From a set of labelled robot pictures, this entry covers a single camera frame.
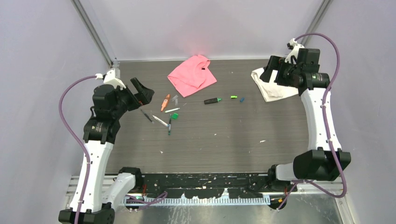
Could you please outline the black green highlighter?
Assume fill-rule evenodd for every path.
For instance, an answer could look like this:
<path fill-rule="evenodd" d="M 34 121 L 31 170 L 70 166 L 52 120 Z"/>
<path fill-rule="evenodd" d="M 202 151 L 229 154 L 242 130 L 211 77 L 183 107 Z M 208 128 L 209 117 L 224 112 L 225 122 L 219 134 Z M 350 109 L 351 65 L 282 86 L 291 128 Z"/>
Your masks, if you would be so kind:
<path fill-rule="evenodd" d="M 204 104 L 208 105 L 208 104 L 214 104 L 214 103 L 218 103 L 222 100 L 222 98 L 211 98 L 211 99 L 206 99 L 204 100 Z"/>

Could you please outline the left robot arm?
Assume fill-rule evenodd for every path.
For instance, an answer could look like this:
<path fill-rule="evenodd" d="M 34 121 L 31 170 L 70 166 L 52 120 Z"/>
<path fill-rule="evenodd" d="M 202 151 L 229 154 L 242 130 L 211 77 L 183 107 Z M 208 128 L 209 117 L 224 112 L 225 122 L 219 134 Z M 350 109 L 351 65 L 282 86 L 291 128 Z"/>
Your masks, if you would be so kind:
<path fill-rule="evenodd" d="M 126 194 L 137 193 L 143 188 L 139 168 L 123 167 L 116 181 L 103 190 L 106 166 L 120 129 L 120 119 L 128 111 L 139 109 L 151 102 L 154 91 L 142 85 L 137 78 L 131 83 L 137 93 L 127 87 L 102 84 L 93 91 L 91 116 L 85 124 L 83 138 L 72 131 L 63 115 L 60 98 L 58 110 L 65 127 L 81 146 L 84 156 L 77 189 L 69 208 L 59 212 L 62 224 L 112 224 L 115 211 L 122 204 Z"/>

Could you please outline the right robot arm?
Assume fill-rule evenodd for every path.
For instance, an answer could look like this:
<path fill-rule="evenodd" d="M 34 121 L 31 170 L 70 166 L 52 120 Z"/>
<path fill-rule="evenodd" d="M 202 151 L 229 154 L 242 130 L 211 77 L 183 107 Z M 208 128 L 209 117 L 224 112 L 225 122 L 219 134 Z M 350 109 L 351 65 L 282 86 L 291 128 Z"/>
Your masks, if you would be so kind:
<path fill-rule="evenodd" d="M 319 49 L 301 48 L 290 59 L 271 56 L 260 79 L 294 87 L 301 98 L 308 125 L 308 150 L 288 164 L 272 165 L 267 186 L 279 191 L 294 180 L 334 181 L 351 162 L 335 133 L 330 107 L 331 79 L 319 71 Z"/>

